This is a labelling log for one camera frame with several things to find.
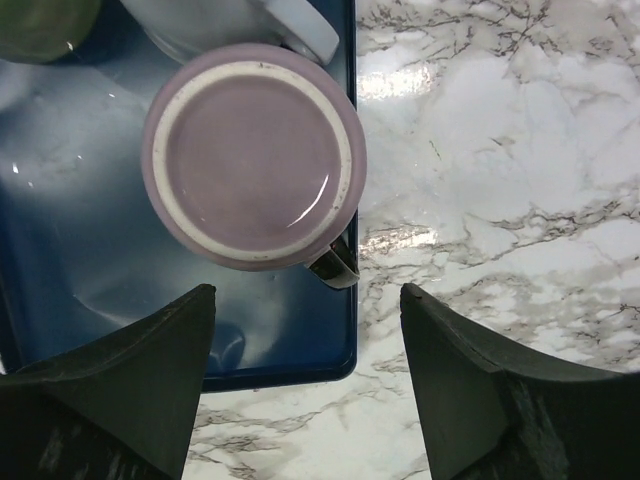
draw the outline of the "mug handle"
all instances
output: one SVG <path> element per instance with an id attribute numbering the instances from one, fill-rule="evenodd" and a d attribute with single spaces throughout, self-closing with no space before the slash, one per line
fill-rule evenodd
<path id="1" fill-rule="evenodd" d="M 340 37 L 326 18 L 307 0 L 258 0 L 280 24 L 283 43 L 309 60 L 327 65 Z"/>
<path id="2" fill-rule="evenodd" d="M 320 258 L 306 265 L 324 283 L 335 290 L 348 288 L 360 280 L 356 259 L 342 237 L 329 246 Z"/>

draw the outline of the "gray cup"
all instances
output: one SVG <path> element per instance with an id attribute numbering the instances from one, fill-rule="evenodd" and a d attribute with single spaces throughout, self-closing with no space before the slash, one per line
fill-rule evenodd
<path id="1" fill-rule="evenodd" d="M 338 34 L 307 0 L 121 0 L 167 55 L 184 63 L 244 42 L 284 44 L 328 64 Z"/>
<path id="2" fill-rule="evenodd" d="M 331 287 L 353 285 L 341 234 L 366 168 L 362 126 L 340 86 L 278 47 L 199 57 L 146 120 L 142 170 L 156 212 L 180 242 L 229 268 L 303 264 Z"/>

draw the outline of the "green cup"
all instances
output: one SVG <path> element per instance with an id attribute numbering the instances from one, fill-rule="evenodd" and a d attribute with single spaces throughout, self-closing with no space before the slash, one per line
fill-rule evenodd
<path id="1" fill-rule="evenodd" d="M 102 0 L 0 0 L 0 58 L 46 63 L 89 35 Z"/>

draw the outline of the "blue tray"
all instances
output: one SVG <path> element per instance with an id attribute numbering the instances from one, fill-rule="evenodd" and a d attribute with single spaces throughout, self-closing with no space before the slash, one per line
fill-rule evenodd
<path id="1" fill-rule="evenodd" d="M 355 98 L 354 5 L 312 3 L 341 45 L 328 71 Z M 145 113 L 178 65 L 117 1 L 68 58 L 0 61 L 0 366 L 9 373 L 218 287 L 203 391 L 340 379 L 356 363 L 356 289 L 302 267 L 244 273 L 165 230 L 139 167 Z M 356 248 L 356 224 L 345 236 Z"/>

